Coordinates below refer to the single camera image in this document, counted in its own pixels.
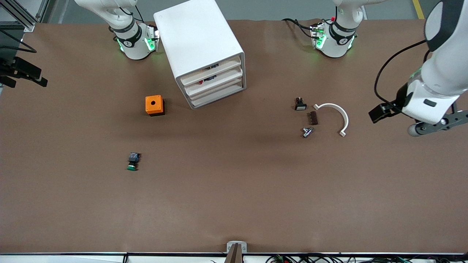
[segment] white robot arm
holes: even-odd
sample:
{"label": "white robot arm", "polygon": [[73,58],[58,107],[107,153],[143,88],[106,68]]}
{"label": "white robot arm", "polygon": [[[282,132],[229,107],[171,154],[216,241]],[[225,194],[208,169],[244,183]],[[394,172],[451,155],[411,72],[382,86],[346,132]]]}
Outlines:
{"label": "white robot arm", "polygon": [[[369,112],[374,123],[403,113],[417,120],[411,136],[420,136],[468,122],[468,112],[455,101],[468,89],[468,0],[441,0],[424,27],[432,57],[410,77],[392,102]],[[452,114],[447,114],[452,107]]]}
{"label": "white robot arm", "polygon": [[312,29],[313,35],[319,38],[312,41],[314,47],[331,58],[343,56],[351,48],[356,29],[364,17],[361,6],[385,1],[333,0],[337,8],[335,20],[332,22],[325,21],[317,28]]}
{"label": "white robot arm", "polygon": [[159,32],[153,26],[136,22],[126,9],[137,0],[75,0],[75,2],[104,19],[117,36],[128,58],[143,59],[157,49]]}

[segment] brown tabletop surface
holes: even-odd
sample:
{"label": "brown tabletop surface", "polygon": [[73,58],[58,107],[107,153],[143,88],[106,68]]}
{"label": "brown tabletop surface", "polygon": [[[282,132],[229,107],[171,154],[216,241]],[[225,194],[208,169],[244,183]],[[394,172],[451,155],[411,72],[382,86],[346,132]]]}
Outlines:
{"label": "brown tabletop surface", "polygon": [[[468,126],[413,138],[414,121],[372,124],[375,76],[423,39],[424,21],[364,21],[353,48],[326,58],[280,21],[230,21],[247,90],[190,110],[163,48],[127,59],[107,24],[39,24],[20,56],[42,68],[0,96],[0,252],[466,252]],[[421,45],[397,57],[392,100]],[[167,114],[149,117],[145,96]],[[294,99],[336,103],[307,112]],[[461,109],[468,108],[465,98]],[[142,153],[127,171],[130,152]]]}

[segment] yellow floor tape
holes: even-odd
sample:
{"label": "yellow floor tape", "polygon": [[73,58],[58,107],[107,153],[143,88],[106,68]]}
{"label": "yellow floor tape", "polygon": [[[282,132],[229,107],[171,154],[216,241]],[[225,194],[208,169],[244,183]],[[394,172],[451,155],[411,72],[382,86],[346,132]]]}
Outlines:
{"label": "yellow floor tape", "polygon": [[419,4],[419,0],[413,0],[414,9],[416,9],[416,14],[418,19],[424,19],[423,10],[421,9],[421,5]]}

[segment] white box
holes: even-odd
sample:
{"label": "white box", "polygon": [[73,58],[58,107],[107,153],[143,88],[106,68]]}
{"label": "white box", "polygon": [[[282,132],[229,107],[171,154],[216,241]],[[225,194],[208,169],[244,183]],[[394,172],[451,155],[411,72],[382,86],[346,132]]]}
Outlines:
{"label": "white box", "polygon": [[246,88],[244,51],[215,0],[184,2],[154,13],[154,21],[192,109]]}

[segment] orange box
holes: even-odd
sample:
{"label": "orange box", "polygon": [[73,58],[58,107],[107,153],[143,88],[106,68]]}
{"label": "orange box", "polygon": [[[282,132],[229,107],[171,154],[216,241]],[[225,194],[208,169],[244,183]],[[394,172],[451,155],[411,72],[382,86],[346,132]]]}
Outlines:
{"label": "orange box", "polygon": [[145,109],[149,116],[161,116],[166,114],[164,100],[161,95],[148,96],[145,99]]}

